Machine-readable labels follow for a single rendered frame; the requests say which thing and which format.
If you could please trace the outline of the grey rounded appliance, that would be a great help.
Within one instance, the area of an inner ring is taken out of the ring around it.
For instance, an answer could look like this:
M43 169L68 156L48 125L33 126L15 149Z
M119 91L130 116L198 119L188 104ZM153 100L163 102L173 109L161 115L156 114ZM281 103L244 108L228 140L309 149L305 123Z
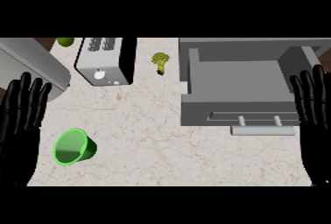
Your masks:
M0 38L2 89L6 89L11 80L21 78L24 72L31 73L31 80L42 78L45 83L52 83L48 97L52 102L68 90L68 69L33 38Z

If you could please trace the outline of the green broccoli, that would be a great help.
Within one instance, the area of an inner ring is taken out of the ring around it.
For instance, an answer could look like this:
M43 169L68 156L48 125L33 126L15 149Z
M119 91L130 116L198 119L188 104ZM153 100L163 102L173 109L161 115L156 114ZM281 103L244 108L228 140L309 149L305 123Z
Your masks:
M157 52L153 55L151 62L158 66L157 72L160 75L164 75L164 65L166 62L170 60L170 55L164 52Z

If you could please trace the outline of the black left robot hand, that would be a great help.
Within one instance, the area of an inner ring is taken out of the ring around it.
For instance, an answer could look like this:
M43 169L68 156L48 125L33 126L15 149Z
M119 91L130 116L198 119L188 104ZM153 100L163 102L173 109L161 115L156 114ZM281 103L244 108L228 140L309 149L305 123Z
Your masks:
M30 72L9 82L0 103L0 187L27 186L33 178L51 90Z

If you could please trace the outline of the green cup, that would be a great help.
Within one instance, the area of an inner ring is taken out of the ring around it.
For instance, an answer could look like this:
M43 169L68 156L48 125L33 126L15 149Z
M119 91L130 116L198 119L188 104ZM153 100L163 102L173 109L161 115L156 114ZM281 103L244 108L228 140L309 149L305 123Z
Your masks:
M98 152L98 145L83 129L68 129L56 139L52 156L56 163L70 166L90 159Z

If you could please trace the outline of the grey open drawer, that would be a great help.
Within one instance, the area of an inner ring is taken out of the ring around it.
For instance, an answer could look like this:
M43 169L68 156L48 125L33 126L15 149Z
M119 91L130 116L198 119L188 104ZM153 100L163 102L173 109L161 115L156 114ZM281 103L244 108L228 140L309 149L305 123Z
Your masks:
M181 38L181 103L296 103L290 77L328 49L331 38Z

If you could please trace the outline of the silver toaster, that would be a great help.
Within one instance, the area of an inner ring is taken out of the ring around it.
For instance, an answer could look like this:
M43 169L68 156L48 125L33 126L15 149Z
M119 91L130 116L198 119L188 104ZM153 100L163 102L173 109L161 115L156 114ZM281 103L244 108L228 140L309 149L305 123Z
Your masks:
M133 83L136 51L136 38L83 38L74 68L92 86Z

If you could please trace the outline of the green round fruit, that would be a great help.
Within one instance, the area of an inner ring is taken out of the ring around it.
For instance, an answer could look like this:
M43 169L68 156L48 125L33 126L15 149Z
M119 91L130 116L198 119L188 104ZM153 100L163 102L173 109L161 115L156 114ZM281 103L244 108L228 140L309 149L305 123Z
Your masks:
M56 42L64 46L70 47L74 44L76 39L74 38L58 38Z

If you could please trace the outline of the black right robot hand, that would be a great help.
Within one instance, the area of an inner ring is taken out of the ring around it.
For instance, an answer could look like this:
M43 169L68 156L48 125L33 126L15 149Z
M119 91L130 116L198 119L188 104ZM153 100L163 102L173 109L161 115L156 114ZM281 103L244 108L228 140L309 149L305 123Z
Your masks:
M293 75L300 147L312 186L331 187L331 73L321 65Z

